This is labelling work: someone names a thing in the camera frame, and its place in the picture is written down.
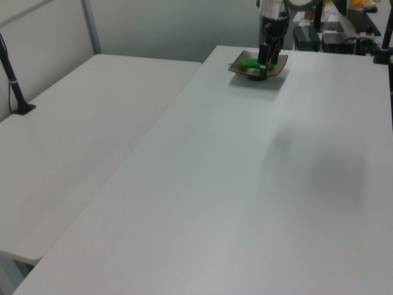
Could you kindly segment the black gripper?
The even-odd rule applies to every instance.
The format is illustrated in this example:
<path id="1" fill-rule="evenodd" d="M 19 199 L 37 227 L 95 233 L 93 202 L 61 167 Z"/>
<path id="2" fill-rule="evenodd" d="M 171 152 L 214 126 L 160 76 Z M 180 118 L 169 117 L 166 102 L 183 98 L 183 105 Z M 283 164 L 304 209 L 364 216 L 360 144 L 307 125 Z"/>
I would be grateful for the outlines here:
<path id="1" fill-rule="evenodd" d="M 260 75 L 266 76 L 269 70 L 274 69 L 274 66 L 278 62 L 279 53 L 281 51 L 281 42 L 284 41 L 284 37 L 289 27 L 289 19 L 286 18 L 268 18 L 262 16 L 262 43 L 259 46 L 258 63 L 260 65 Z M 269 60 L 270 47 L 268 44 L 274 44 L 271 46 L 271 57 Z"/>

